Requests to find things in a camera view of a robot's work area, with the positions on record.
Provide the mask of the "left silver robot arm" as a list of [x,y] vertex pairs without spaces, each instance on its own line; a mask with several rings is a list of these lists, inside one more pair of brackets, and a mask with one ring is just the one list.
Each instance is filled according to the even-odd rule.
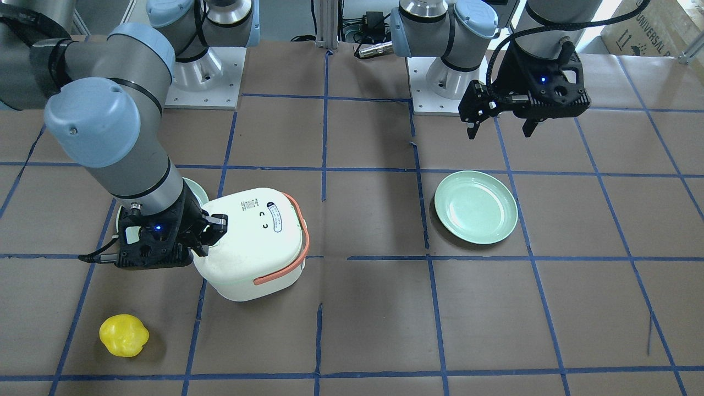
[[[596,1],[526,2],[496,78],[491,78],[489,60],[486,76],[460,90],[458,110],[468,138],[503,111],[523,119],[523,134],[531,137],[544,120],[588,110],[591,100],[574,40],[598,7]],[[499,29],[499,15],[484,1],[400,1],[390,11],[389,24],[396,55],[435,57],[444,73],[468,74],[480,69]]]

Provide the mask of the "green plate near right arm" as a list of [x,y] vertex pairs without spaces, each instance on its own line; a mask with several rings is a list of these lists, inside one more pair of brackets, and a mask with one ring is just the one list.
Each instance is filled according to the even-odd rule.
[[[191,192],[196,196],[196,199],[200,206],[203,206],[204,204],[209,202],[210,198],[208,196],[208,193],[204,190],[204,188],[201,187],[201,185],[187,177],[183,177],[183,181],[190,188]],[[125,208],[120,206],[119,210],[116,213],[114,221],[115,234],[119,231],[120,215],[122,215],[124,211]]]

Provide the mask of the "green plate near left arm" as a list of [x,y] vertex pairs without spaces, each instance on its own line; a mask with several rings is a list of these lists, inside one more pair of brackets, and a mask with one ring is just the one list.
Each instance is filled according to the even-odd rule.
[[518,204],[511,191],[486,173],[463,170],[438,184],[433,196],[438,219],[450,233],[475,245],[505,240],[517,226]]

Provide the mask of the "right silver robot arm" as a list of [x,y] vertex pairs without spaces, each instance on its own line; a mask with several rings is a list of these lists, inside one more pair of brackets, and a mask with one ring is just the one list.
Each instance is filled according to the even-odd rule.
[[148,24],[118,25],[104,42],[69,33],[73,1],[2,2],[2,109],[43,110],[66,155],[121,205],[118,235],[79,259],[139,270],[208,256],[227,216],[198,202],[156,133],[176,65],[211,47],[254,47],[257,1],[148,1]]

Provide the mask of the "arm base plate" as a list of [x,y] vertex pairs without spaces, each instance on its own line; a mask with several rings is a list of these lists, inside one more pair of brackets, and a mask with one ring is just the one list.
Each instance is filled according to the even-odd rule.
[[248,50],[210,47],[201,58],[174,64],[165,107],[236,110]]
[[484,80],[486,57],[470,72],[448,68],[438,57],[407,58],[413,111],[421,116],[458,116],[459,103],[471,80]]

